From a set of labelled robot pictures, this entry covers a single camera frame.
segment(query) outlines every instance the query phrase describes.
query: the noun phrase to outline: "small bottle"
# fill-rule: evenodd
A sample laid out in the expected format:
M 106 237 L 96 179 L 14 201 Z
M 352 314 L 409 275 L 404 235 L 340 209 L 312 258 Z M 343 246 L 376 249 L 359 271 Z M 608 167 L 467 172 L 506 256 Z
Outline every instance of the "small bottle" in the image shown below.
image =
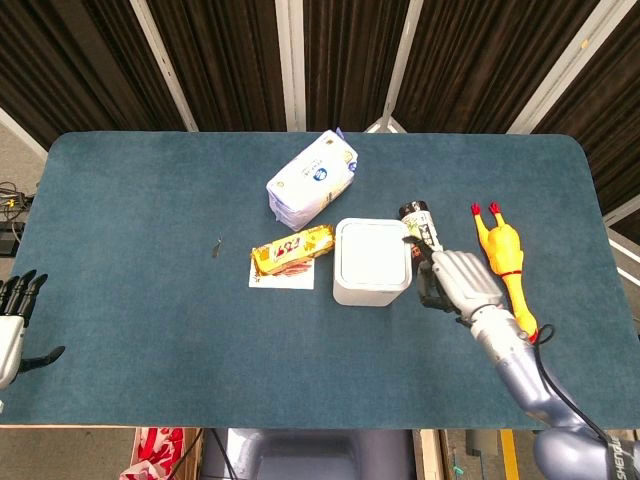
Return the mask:
M 415 200 L 405 203 L 400 207 L 400 220 L 409 228 L 409 234 L 413 237 L 420 238 L 433 251 L 442 251 L 442 245 L 438 241 L 436 227 L 433 225 L 431 213 L 426 202 Z M 424 260 L 420 249 L 414 245 L 411 249 L 411 256 L 414 262 Z

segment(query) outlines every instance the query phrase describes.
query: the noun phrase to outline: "blue logo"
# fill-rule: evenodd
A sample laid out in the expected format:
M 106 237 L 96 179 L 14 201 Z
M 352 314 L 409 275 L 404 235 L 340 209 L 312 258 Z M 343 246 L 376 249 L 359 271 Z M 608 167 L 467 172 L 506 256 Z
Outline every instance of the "blue logo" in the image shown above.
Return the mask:
M 318 170 L 316 170 L 313 178 L 315 178 L 318 182 L 321 182 L 322 180 L 327 178 L 327 171 L 324 168 L 319 168 Z

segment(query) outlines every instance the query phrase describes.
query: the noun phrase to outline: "yellow rubber chicken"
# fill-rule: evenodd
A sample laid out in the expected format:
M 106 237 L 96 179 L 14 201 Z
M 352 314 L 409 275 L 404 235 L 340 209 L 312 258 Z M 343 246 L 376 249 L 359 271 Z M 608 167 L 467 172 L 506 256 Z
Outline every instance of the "yellow rubber chicken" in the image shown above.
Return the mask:
M 500 205 L 493 202 L 489 205 L 489 211 L 496 217 L 498 226 L 487 230 L 480 216 L 480 205 L 471 205 L 471 213 L 478 229 L 480 245 L 489 258 L 491 270 L 500 275 L 507 285 L 513 314 L 521 329 L 527 332 L 529 340 L 534 342 L 538 336 L 538 324 L 535 317 L 529 311 L 522 290 L 522 262 L 524 252 L 520 249 L 520 237 L 515 228 L 505 223 L 500 213 Z

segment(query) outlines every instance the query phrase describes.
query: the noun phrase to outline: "snack package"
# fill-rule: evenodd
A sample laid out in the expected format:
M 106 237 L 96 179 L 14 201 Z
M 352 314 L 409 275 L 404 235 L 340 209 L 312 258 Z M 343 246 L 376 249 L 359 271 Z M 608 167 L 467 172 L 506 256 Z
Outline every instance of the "snack package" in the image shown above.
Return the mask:
M 335 243 L 333 228 L 320 225 L 251 250 L 261 275 L 273 275 L 310 258 L 330 252 Z
M 351 184 L 357 165 L 356 151 L 327 130 L 267 183 L 276 219 L 297 232 Z

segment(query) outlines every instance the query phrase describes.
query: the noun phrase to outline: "black cable on floor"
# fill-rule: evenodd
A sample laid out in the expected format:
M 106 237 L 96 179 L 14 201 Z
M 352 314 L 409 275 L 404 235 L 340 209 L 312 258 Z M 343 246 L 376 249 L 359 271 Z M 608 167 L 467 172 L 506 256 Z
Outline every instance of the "black cable on floor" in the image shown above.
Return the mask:
M 198 441 L 198 439 L 202 435 L 203 431 L 204 431 L 204 428 L 201 428 L 200 431 L 198 432 L 198 434 L 196 435 L 196 438 L 193 439 L 193 442 L 191 442 L 191 445 L 189 445 L 189 448 L 187 448 L 187 451 L 184 452 L 184 455 L 182 455 L 182 457 L 180 457 L 180 460 L 178 460 L 178 463 L 176 463 L 176 466 L 173 467 L 173 471 L 167 477 L 167 480 L 171 480 L 176 475 L 176 473 L 178 473 L 178 470 L 180 470 L 180 467 L 184 463 L 185 459 L 187 458 L 189 453 L 191 453 L 191 449 L 193 449 L 193 447 L 195 446 L 196 442 Z
M 482 475 L 482 480 L 489 480 L 489 476 L 487 475 L 487 469 L 482 460 L 482 452 L 480 452 L 480 474 Z
M 216 442 L 218 443 L 220 452 L 222 452 L 222 456 L 224 457 L 224 463 L 227 465 L 227 470 L 229 470 L 229 475 L 231 476 L 231 480 L 239 480 L 238 476 L 236 475 L 236 472 L 233 470 L 233 466 L 231 465 L 231 461 L 229 460 L 227 451 L 225 450 L 224 445 L 222 445 L 222 440 L 220 440 L 220 437 L 218 436 L 218 432 L 216 432 L 215 428 L 211 428 L 210 430 L 211 430 L 211 433 L 213 433 L 213 436 L 215 437 Z
M 31 207 L 29 200 L 33 200 L 33 196 L 27 197 L 27 195 L 18 191 L 15 183 L 0 182 L 0 206 L 3 207 L 2 213 L 7 223 L 11 225 L 11 232 L 18 243 L 21 243 L 21 237 L 16 232 L 15 220 L 23 213 L 29 211 Z

